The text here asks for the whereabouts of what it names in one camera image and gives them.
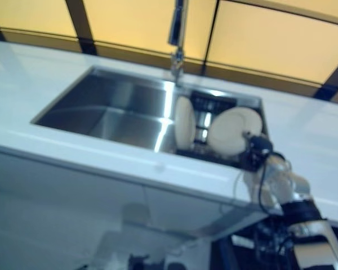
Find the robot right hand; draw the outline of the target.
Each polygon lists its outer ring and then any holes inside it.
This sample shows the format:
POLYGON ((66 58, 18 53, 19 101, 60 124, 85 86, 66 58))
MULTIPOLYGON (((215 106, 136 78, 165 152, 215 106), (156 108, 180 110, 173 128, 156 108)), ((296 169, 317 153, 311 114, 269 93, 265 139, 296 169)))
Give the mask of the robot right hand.
POLYGON ((273 153, 273 144, 267 136, 243 132, 246 149, 243 153, 243 166, 247 170, 257 171, 273 153))

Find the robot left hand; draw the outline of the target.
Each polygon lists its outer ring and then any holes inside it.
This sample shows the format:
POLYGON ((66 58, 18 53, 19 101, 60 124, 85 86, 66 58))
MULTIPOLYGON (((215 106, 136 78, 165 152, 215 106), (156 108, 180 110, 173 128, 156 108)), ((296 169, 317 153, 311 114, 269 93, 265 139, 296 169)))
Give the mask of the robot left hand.
POLYGON ((129 270, 144 270, 145 261, 149 258, 150 258, 150 255, 134 256, 131 254, 128 260, 128 269, 129 270))

